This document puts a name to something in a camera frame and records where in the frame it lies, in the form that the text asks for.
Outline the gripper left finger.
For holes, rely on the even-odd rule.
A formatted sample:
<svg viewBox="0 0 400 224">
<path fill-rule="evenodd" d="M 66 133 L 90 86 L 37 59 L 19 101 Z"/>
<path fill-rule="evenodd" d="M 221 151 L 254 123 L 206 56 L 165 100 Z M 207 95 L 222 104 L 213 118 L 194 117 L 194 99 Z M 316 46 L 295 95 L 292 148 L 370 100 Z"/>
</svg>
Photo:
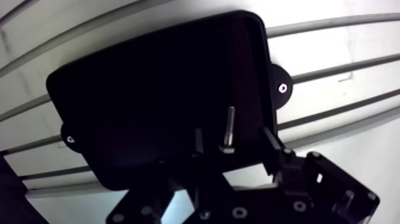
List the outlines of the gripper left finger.
<svg viewBox="0 0 400 224">
<path fill-rule="evenodd" d="M 202 129 L 194 130 L 194 148 L 187 153 L 158 158 L 141 171 L 127 194 L 111 210 L 106 223 L 161 223 L 175 193 L 184 189 L 194 213 L 207 204 L 204 186 Z"/>
</svg>

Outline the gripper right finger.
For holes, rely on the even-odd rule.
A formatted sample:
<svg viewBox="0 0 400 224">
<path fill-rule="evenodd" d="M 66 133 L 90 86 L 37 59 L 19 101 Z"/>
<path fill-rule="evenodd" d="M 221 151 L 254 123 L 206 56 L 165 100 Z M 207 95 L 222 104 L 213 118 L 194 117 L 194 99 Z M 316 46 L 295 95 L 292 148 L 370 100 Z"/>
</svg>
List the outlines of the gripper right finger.
<svg viewBox="0 0 400 224">
<path fill-rule="evenodd" d="M 224 173 L 261 163 L 272 182 L 231 186 Z M 380 198 L 317 152 L 286 148 L 269 129 L 233 154 L 203 153 L 193 168 L 196 208 L 187 223 L 368 223 Z"/>
</svg>

